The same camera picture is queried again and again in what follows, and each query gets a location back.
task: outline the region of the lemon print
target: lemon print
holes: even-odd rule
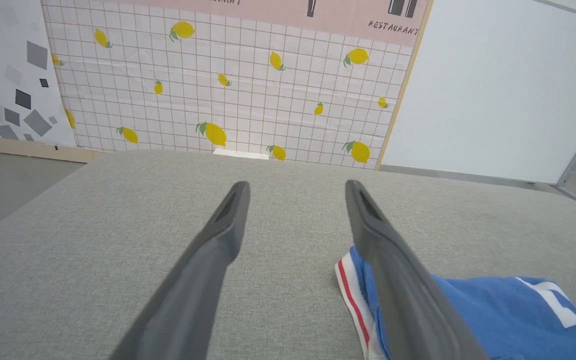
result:
[[[73,113],[70,112],[65,107],[64,107],[64,111],[66,111],[66,117],[68,118],[68,123],[70,123],[70,127],[74,129],[75,128],[75,116],[73,116]]]
[[[272,54],[270,54],[270,65],[279,71],[286,70],[286,66],[282,64],[282,58],[275,51],[272,51]]]
[[[59,57],[57,57],[57,55],[55,54],[51,55],[52,55],[52,63],[55,64],[55,66],[64,66],[64,62],[60,60]]]
[[[195,33],[195,28],[189,22],[180,21],[170,27],[170,41],[174,43],[173,39],[179,38],[188,39]]]
[[[223,73],[219,74],[219,84],[222,84],[225,87],[231,86],[232,82],[228,81],[228,77]]]
[[[106,38],[106,34],[100,29],[94,29],[94,39],[106,49],[113,47],[113,44]]]
[[[324,112],[324,104],[318,103],[317,107],[315,107],[315,115],[320,116]]]
[[[352,158],[355,162],[366,164],[370,158],[370,149],[364,143],[359,141],[352,141],[343,144],[345,152],[348,153],[352,150]]]
[[[155,94],[159,95],[162,93],[162,91],[164,91],[164,86],[162,85],[162,82],[159,80],[155,80]]]
[[[270,153],[272,153],[272,156],[277,160],[281,160],[283,162],[284,159],[286,159],[286,151],[279,146],[276,145],[266,146],[265,149]]]
[[[137,144],[137,134],[133,130],[127,127],[117,127],[117,133],[123,135],[124,139],[130,141],[133,144]]]
[[[353,64],[363,64],[366,60],[368,60],[368,53],[366,50],[363,48],[355,48],[355,50],[348,52],[348,55],[345,56],[345,59],[343,59],[343,66],[345,67],[346,64],[352,65],[350,64],[351,62]]]
[[[212,122],[202,122],[198,123],[194,128],[195,132],[197,129],[199,129],[202,135],[205,133],[211,143],[218,146],[226,146],[226,133],[221,127]]]
[[[379,104],[379,107],[382,109],[387,109],[388,107],[390,107],[390,105],[388,105],[388,102],[386,102],[386,99],[384,97],[380,97],[377,104]]]

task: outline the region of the white trim with red stripe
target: white trim with red stripe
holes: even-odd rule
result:
[[[355,269],[350,253],[346,253],[334,265],[334,273],[336,274],[343,301],[345,301],[345,305],[348,307],[354,326],[357,329],[364,360],[385,360],[386,357],[382,352],[381,346],[379,346],[379,339],[377,338],[375,319],[359,289],[357,269]]]

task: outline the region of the wooden strip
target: wooden strip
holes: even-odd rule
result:
[[[48,145],[35,141],[20,141],[0,138],[0,153],[23,157],[62,160],[64,162],[91,162],[103,152],[86,148]]]
[[[392,112],[392,118],[390,119],[390,125],[388,125],[388,131],[386,132],[386,137],[383,139],[383,144],[381,146],[381,152],[379,152],[379,158],[377,159],[377,166],[374,170],[379,171],[382,166],[382,160],[384,159],[384,153],[386,153],[386,146],[388,146],[388,141],[391,138],[391,132],[393,132],[393,125],[395,125],[395,120],[397,119],[397,114],[400,112],[400,107],[402,107],[402,102],[404,100],[404,93],[406,92],[406,87],[412,73],[412,68],[417,59],[417,54],[419,52],[419,46],[421,45],[421,39],[424,37],[424,32],[426,31],[426,24],[428,23],[428,18],[430,17],[430,11],[433,8],[434,0],[428,0],[428,5],[425,7],[425,12],[423,13],[423,19],[421,20],[421,26],[419,27],[419,36],[416,37],[414,42],[414,47],[412,49],[412,54],[410,54],[410,60],[408,62],[408,68],[406,74],[404,75],[404,80],[399,89],[399,94],[397,96],[397,104],[395,105],[395,110]]]

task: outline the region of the blue towel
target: blue towel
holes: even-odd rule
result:
[[[379,347],[391,359],[371,267],[354,246],[350,257],[361,297],[374,319]],[[576,360],[576,308],[554,282],[524,276],[433,277],[490,358]]]

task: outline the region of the gray fabric surface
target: gray fabric surface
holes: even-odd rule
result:
[[[360,359],[334,275],[361,180],[434,274],[537,276],[576,304],[576,202],[318,164],[165,151],[105,155],[0,222],[0,359],[104,359],[231,185],[251,184],[210,359]]]

